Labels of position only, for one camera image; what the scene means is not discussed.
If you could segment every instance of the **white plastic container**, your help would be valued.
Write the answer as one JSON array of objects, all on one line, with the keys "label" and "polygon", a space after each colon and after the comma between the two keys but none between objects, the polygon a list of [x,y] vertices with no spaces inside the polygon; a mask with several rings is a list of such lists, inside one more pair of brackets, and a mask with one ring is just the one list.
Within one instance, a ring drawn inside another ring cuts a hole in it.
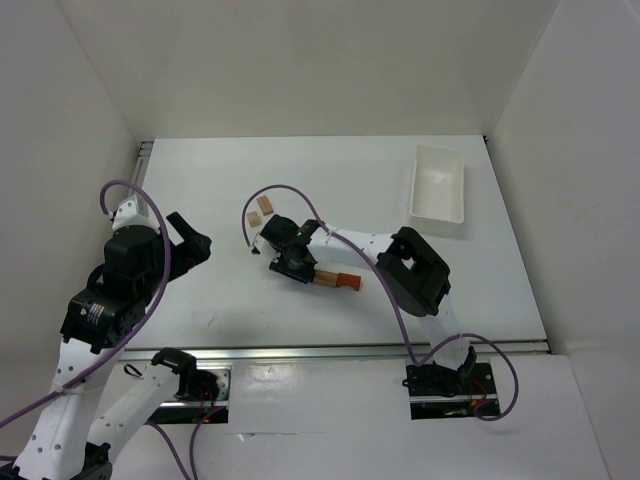
[{"label": "white plastic container", "polygon": [[421,233],[448,237],[464,221],[464,156],[459,150],[418,146],[409,223]]}]

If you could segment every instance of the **orange object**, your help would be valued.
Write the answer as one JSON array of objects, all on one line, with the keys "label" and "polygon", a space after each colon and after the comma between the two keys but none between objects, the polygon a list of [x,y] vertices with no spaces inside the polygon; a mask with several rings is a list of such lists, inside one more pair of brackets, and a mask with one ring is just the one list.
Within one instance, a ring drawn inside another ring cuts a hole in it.
[{"label": "orange object", "polygon": [[362,277],[359,277],[358,275],[350,275],[348,273],[339,273],[338,280],[336,281],[336,287],[351,287],[356,292],[359,292],[361,283],[362,283]]},{"label": "orange object", "polygon": [[362,278],[358,275],[350,275],[348,273],[325,272],[324,270],[316,270],[313,276],[313,283],[322,285],[323,287],[351,287],[355,291],[360,291],[360,283]]}]

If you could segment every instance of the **cable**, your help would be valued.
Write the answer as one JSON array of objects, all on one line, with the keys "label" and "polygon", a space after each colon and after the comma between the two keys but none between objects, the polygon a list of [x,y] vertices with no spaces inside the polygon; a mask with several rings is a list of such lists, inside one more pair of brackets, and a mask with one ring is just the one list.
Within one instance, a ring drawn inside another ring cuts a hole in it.
[{"label": "cable", "polygon": [[[144,199],[145,202],[147,202],[147,205],[149,206],[149,208],[151,208],[154,215],[156,216],[158,225],[160,227],[160,234],[162,236],[162,243],[164,247],[164,269],[162,271],[162,278],[160,280],[160,285],[158,286],[158,291],[156,293],[156,296],[151,302],[151,305],[149,305],[149,308],[147,309],[146,313],[144,314],[142,319],[140,319],[138,324],[135,327],[133,327],[131,332],[129,332],[129,334],[126,337],[124,337],[120,341],[120,343],[118,343],[114,348],[112,348],[109,352],[107,352],[100,360],[98,360],[96,363],[94,363],[90,367],[85,368],[73,379],[65,383],[62,386],[64,389],[71,389],[76,385],[78,385],[79,383],[81,383],[82,380],[87,378],[89,375],[91,375],[93,372],[95,372],[101,366],[103,366],[105,363],[111,360],[118,352],[120,352],[120,350],[122,350],[125,347],[127,343],[131,341],[131,339],[134,336],[137,335],[137,333],[147,323],[149,318],[151,318],[151,315],[153,315],[153,313],[156,311],[156,308],[158,308],[158,305],[160,304],[160,300],[162,300],[162,297],[164,296],[164,291],[167,288],[167,283],[169,283],[169,273],[171,271],[171,242],[169,241],[169,233],[167,231],[167,225],[164,222],[164,219],[162,218],[162,214],[160,213],[160,210],[158,209],[154,201],[151,199],[151,197],[147,195],[147,193],[144,190],[142,190],[142,188],[140,188],[138,185],[132,182],[129,182],[128,180],[111,180],[110,182],[105,183],[102,189],[100,190],[100,208],[102,209],[102,212],[105,215],[110,216],[109,209],[107,208],[107,205],[105,203],[105,194],[107,193],[107,190],[109,190],[114,185],[123,185],[125,187],[130,188],[134,192],[136,192],[138,195],[140,195]],[[36,400],[31,405],[26,406],[22,410],[19,410],[13,415],[10,415],[4,420],[2,420],[0,422],[0,429],[6,427],[11,422],[35,410],[36,408],[49,403],[51,400],[54,400],[60,395],[62,395],[61,392],[53,391],[45,395],[41,399]]]},{"label": "cable", "polygon": [[213,393],[211,392],[211,387],[207,387],[207,391],[209,392],[209,401],[211,402],[211,408],[215,408]]},{"label": "cable", "polygon": [[124,373],[126,373],[130,377],[138,378],[138,379],[142,378],[142,372],[138,370],[134,365],[131,365],[130,363],[127,363],[123,367],[123,370],[124,370]]},{"label": "cable", "polygon": [[480,390],[482,390],[482,398],[480,400],[474,400],[473,385],[469,385],[469,407],[484,405],[487,402],[487,396],[489,395],[489,392],[487,392],[487,389],[484,388],[484,385],[482,385],[478,380],[474,379],[473,383],[475,383],[478,387],[480,387]]},{"label": "cable", "polygon": [[185,480],[191,480],[191,477],[189,477],[189,472],[187,472],[187,469],[184,468],[184,465],[182,464],[182,460],[180,460],[180,456],[178,455],[178,452],[176,451],[176,447],[173,445],[173,442],[169,438],[169,435],[167,435],[167,432],[165,432],[160,425],[158,425],[155,422],[152,422],[151,420],[147,420],[147,423],[145,423],[145,425],[149,425],[151,428],[157,430],[157,432],[160,435],[162,435],[162,438],[167,443],[167,446],[169,447],[169,450],[171,450],[171,455],[173,455],[173,458],[175,459],[176,463],[178,464],[178,468],[180,469],[180,472],[184,476]]},{"label": "cable", "polygon": [[196,444],[196,435],[198,434],[198,430],[200,430],[200,427],[202,426],[202,424],[207,419],[209,419],[209,417],[212,417],[213,415],[215,415],[216,413],[218,413],[220,410],[223,410],[223,409],[224,407],[216,407],[212,409],[209,413],[207,413],[204,417],[200,419],[200,421],[196,425],[196,428],[194,428],[193,432],[191,433],[191,439],[189,440],[189,463],[191,464],[191,473],[193,474],[193,480],[198,480],[198,472],[196,472],[196,460],[195,460],[195,448],[194,448]]},{"label": "cable", "polygon": [[418,360],[418,358],[416,357],[416,355],[415,355],[415,353],[413,351],[413,345],[411,345],[411,340],[409,339],[409,333],[407,332],[407,327],[404,324],[404,320],[402,318],[402,313],[400,312],[400,306],[398,305],[398,302],[396,301],[396,299],[395,299],[395,297],[393,295],[393,292],[391,291],[391,287],[389,286],[389,284],[387,283],[385,278],[382,276],[382,273],[380,272],[378,267],[376,267],[376,264],[373,263],[371,261],[371,259],[367,256],[367,254],[365,254],[362,250],[360,250],[360,248],[355,243],[353,243],[351,240],[349,240],[348,238],[344,237],[343,235],[340,235],[336,231],[330,231],[329,228],[327,227],[327,225],[325,224],[325,222],[320,218],[320,215],[318,214],[318,211],[316,210],[316,208],[311,203],[311,200],[309,199],[309,197],[307,197],[304,193],[302,193],[302,191],[300,191],[296,187],[292,187],[291,185],[285,185],[285,184],[268,185],[266,187],[261,188],[256,193],[251,195],[251,197],[249,197],[249,199],[247,200],[247,203],[245,203],[244,208],[242,209],[242,217],[241,217],[242,234],[244,236],[244,240],[247,243],[248,247],[251,247],[251,241],[249,240],[249,235],[247,234],[247,226],[246,226],[246,223],[245,223],[247,209],[249,208],[249,205],[251,204],[251,202],[258,195],[260,195],[261,193],[264,193],[264,192],[266,192],[268,190],[273,190],[273,189],[284,189],[284,190],[290,190],[290,191],[292,191],[294,193],[297,193],[305,201],[305,203],[309,206],[309,209],[311,210],[311,213],[315,217],[316,221],[320,224],[320,228],[322,228],[325,232],[332,234],[334,237],[336,237],[338,240],[341,240],[343,243],[347,244],[349,247],[351,247],[362,258],[362,260],[364,260],[364,262],[367,264],[369,269],[371,269],[371,271],[374,273],[374,275],[380,281],[380,284],[382,285],[382,288],[384,289],[385,293],[387,294],[387,297],[389,298],[389,302],[391,303],[391,308],[393,309],[393,313],[395,314],[396,320],[398,321],[398,326],[400,327],[400,333],[402,334],[402,340],[404,341],[404,345],[407,348],[407,353],[409,355],[409,359],[411,360],[411,363],[413,363],[416,366],[423,365],[428,360],[430,360],[441,348],[443,348],[444,346],[448,345],[449,343],[451,343],[451,342],[453,342],[455,340],[458,340],[459,338],[474,338],[476,340],[480,340],[482,343],[485,343],[485,344],[489,345],[491,348],[493,348],[496,351],[496,353],[498,353],[498,355],[500,355],[502,357],[502,359],[505,361],[505,363],[509,367],[509,370],[511,370],[511,374],[513,375],[514,390],[513,390],[513,398],[511,399],[511,403],[509,403],[509,406],[500,415],[497,415],[495,417],[481,416],[481,415],[479,415],[477,413],[478,407],[474,408],[473,413],[480,420],[484,420],[486,422],[494,422],[496,420],[500,420],[501,418],[506,417],[511,412],[511,410],[513,410],[513,407],[515,406],[515,404],[516,404],[516,402],[518,400],[518,395],[520,394],[520,381],[518,379],[518,374],[516,373],[516,370],[513,367],[513,364],[511,363],[511,360],[509,360],[509,358],[507,358],[507,356],[504,354],[504,352],[494,342],[492,342],[491,340],[489,340],[489,339],[487,339],[487,338],[485,338],[485,337],[483,337],[481,335],[477,335],[475,333],[461,333],[459,335],[453,335],[451,337],[448,337],[448,338],[444,339],[438,345],[433,347],[424,357],[422,357],[420,360]]}]

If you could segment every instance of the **white table surface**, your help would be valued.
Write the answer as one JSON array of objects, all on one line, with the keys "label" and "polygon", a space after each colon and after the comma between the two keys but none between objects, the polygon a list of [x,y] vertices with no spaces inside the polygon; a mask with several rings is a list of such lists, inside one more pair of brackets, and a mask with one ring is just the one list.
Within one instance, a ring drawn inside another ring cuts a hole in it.
[{"label": "white table surface", "polygon": [[[237,364],[229,423],[205,425],[195,459],[201,480],[607,480],[566,357],[513,356],[520,400],[491,424],[410,418],[403,360]],[[506,405],[511,375],[492,361]],[[135,382],[114,370],[101,410]],[[188,465],[192,425],[166,426]],[[182,478],[160,435],[142,427],[114,480]]]},{"label": "white table surface", "polygon": [[[129,348],[399,343],[388,300],[370,272],[339,269],[362,275],[360,292],[269,272],[270,258],[245,247],[240,214],[260,187],[287,183],[302,189],[329,223],[397,231],[408,218],[418,145],[459,149],[465,157],[463,228],[456,238],[425,237],[451,267],[464,330],[498,341],[546,339],[482,137],[178,139],[156,140],[143,187],[165,215],[177,210],[210,236],[212,255],[170,284]],[[311,217],[291,192],[268,196],[276,213],[297,223]],[[257,204],[250,210],[259,211]],[[412,339],[424,342],[415,319],[405,318]]]}]

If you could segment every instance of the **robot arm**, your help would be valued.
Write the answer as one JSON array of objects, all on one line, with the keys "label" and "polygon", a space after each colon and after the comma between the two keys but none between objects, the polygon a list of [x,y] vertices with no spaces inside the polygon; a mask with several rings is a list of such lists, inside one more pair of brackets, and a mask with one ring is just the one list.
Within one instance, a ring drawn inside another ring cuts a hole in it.
[{"label": "robot arm", "polygon": [[[338,232],[376,265],[398,306],[418,317],[432,345],[461,332],[450,297],[449,266],[418,232],[409,227],[402,227],[395,234],[327,227],[329,233],[316,220],[307,220],[298,227],[292,220],[274,215],[259,234],[277,252],[269,269],[310,283],[317,263],[366,268],[367,264],[353,248],[333,236],[333,232]],[[255,244],[254,253],[259,251],[259,244]],[[475,363],[475,352],[468,340],[461,338],[437,352],[434,360],[464,383]]]},{"label": "robot arm", "polygon": [[[177,246],[171,243],[171,281],[209,258],[211,240],[177,212],[167,220],[184,240]],[[120,204],[113,230],[104,247],[104,264],[68,305],[50,390],[62,395],[42,411],[27,446],[13,465],[0,469],[0,479],[108,479],[111,464],[126,442],[162,402],[172,394],[188,397],[194,389],[197,395],[202,385],[216,388],[213,374],[198,372],[194,357],[164,349],[143,379],[95,422],[102,392],[120,355],[76,387],[63,389],[79,372],[112,352],[135,327],[162,278],[163,239],[137,196]]]}]

